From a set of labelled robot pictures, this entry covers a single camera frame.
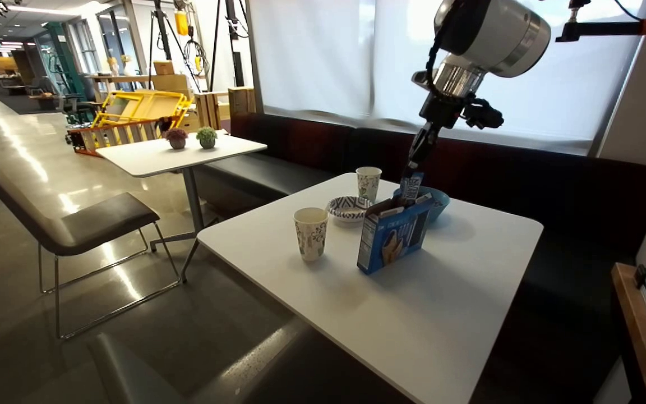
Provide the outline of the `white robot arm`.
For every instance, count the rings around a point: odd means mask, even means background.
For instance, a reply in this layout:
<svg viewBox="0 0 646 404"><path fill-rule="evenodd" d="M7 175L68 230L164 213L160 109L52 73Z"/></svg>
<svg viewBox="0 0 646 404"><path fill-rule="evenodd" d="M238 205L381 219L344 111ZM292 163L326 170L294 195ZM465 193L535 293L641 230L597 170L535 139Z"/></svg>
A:
<svg viewBox="0 0 646 404"><path fill-rule="evenodd" d="M500 128L504 118L475 92L487 75L514 80L546 54L551 28L518 0L442 0L433 17L426 66L411 77L426 91L422 131L408 148L406 170L430 156L442 128L465 119L472 128Z"/></svg>

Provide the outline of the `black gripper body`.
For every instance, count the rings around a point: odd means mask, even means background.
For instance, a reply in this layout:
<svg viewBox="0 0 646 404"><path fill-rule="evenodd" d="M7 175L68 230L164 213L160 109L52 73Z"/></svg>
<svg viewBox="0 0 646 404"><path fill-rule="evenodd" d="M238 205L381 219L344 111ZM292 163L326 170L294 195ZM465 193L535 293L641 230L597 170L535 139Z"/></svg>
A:
<svg viewBox="0 0 646 404"><path fill-rule="evenodd" d="M504 124L502 113L496 111L488 102L477 99L475 94L428 94L420 111L420 118L423 119L423 126L412 138L403 175L412 175L420 170L420 167L436 148L440 131L454 128L458 119L465 119L472 128L500 128Z"/></svg>

